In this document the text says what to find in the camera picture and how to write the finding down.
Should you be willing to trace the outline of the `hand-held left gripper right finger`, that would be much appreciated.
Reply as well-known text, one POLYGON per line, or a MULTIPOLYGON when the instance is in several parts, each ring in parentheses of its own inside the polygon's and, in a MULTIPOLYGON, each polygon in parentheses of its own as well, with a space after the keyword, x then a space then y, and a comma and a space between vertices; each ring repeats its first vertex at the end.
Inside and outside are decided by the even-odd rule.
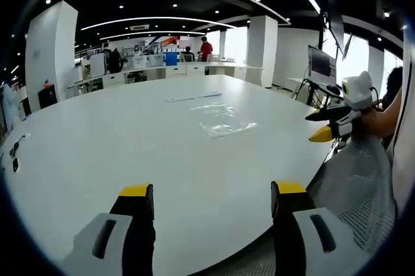
POLYGON ((351 228, 302 185, 272 181, 270 190, 276 275, 355 275, 368 262, 351 228))

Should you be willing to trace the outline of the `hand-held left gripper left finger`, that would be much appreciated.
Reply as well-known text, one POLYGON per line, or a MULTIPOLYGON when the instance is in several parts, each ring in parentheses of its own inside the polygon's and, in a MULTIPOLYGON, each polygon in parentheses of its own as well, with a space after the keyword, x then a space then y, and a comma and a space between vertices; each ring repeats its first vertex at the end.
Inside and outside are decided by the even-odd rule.
POLYGON ((152 275, 156 231, 153 185, 125 187, 110 212, 98 214, 61 261, 65 275, 152 275))

